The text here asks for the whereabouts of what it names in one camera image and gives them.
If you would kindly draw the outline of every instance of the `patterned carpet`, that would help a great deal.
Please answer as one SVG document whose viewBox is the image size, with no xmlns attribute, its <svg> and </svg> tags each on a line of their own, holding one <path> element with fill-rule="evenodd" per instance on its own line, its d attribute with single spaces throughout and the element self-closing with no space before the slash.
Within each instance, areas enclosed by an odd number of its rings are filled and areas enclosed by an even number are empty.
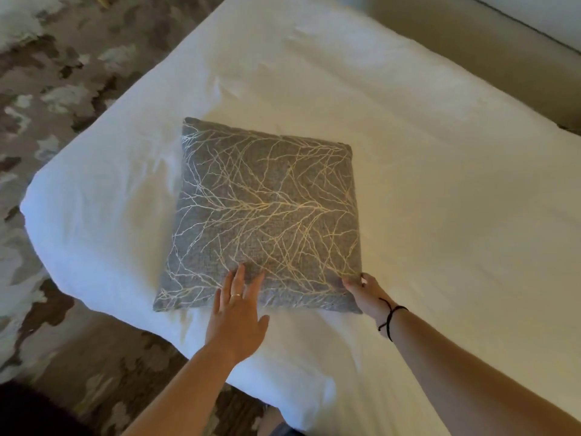
<svg viewBox="0 0 581 436">
<path fill-rule="evenodd" d="M 0 382 L 120 434 L 185 363 L 162 338 L 62 294 L 18 211 L 34 173 L 222 0 L 0 0 Z M 263 405 L 225 386 L 207 434 L 255 434 Z"/>
</svg>

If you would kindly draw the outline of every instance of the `hand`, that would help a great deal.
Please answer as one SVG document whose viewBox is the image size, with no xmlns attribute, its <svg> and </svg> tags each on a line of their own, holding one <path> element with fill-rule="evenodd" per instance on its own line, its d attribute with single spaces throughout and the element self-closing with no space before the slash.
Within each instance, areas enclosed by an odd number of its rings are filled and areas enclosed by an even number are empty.
<svg viewBox="0 0 581 436">
<path fill-rule="evenodd" d="M 252 355 L 264 341 L 270 317 L 258 319 L 256 300 L 264 280 L 262 271 L 244 288 L 244 265 L 230 271 L 224 287 L 214 295 L 214 308 L 206 330 L 206 345 L 226 352 L 232 366 Z"/>
<path fill-rule="evenodd" d="M 381 288 L 375 277 L 364 272 L 361 278 L 365 280 L 364 283 L 343 278 L 343 285 L 353 294 L 357 306 L 363 313 L 373 318 L 379 327 L 389 315 L 388 303 L 392 309 L 397 306 L 397 303 Z"/>
</svg>

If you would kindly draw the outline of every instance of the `bed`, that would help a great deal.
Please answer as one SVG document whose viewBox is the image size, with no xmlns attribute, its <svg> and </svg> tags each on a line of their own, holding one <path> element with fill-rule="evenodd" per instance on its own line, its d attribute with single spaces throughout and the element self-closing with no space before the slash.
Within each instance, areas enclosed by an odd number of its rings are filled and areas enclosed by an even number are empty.
<svg viewBox="0 0 581 436">
<path fill-rule="evenodd" d="M 581 418 L 581 139 L 332 0 L 226 0 L 43 167 L 21 211 L 60 289 L 186 357 L 207 309 L 154 312 L 186 116 L 353 148 L 364 270 Z M 363 315 L 263 309 L 228 382 L 309 434 L 447 434 Z"/>
</svg>

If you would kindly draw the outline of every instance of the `gray throw pillow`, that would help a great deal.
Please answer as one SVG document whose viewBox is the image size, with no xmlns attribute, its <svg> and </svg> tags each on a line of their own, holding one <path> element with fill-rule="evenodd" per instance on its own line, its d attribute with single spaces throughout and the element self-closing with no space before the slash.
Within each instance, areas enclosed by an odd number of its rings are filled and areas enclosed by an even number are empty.
<svg viewBox="0 0 581 436">
<path fill-rule="evenodd" d="M 360 312 L 340 281 L 361 272 L 351 147 L 186 118 L 183 185 L 155 310 L 212 304 L 228 270 L 258 300 Z"/>
</svg>

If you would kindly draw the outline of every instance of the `forearm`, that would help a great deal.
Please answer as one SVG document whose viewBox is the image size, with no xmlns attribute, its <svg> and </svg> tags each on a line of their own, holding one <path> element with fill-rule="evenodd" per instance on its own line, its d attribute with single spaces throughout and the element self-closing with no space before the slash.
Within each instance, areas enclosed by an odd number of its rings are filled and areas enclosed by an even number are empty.
<svg viewBox="0 0 581 436">
<path fill-rule="evenodd" d="M 581 433 L 581 424 L 570 415 L 466 352 L 416 315 L 398 310 L 390 333 L 453 436 Z"/>
<path fill-rule="evenodd" d="M 123 436 L 197 436 L 234 362 L 216 345 L 202 347 Z"/>
</svg>

